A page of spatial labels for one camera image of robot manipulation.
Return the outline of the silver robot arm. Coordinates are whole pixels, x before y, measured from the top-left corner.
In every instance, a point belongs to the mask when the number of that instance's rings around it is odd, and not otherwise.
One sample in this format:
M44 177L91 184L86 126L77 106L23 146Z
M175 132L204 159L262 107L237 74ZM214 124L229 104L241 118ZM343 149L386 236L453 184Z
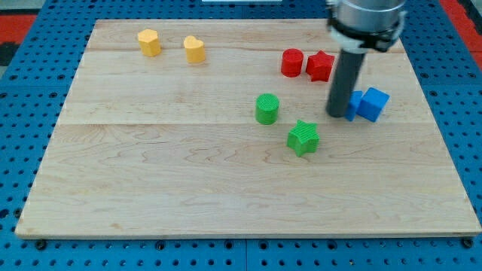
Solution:
M327 29L340 52L326 112L342 117L369 50L387 52L404 29L405 0L328 0Z

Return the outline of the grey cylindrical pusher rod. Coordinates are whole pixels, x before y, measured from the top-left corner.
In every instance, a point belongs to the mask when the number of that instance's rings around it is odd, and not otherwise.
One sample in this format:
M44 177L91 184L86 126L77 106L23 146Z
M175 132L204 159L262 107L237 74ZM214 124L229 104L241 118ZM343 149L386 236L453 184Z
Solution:
M345 115L364 60L364 53L340 51L325 107L329 116Z

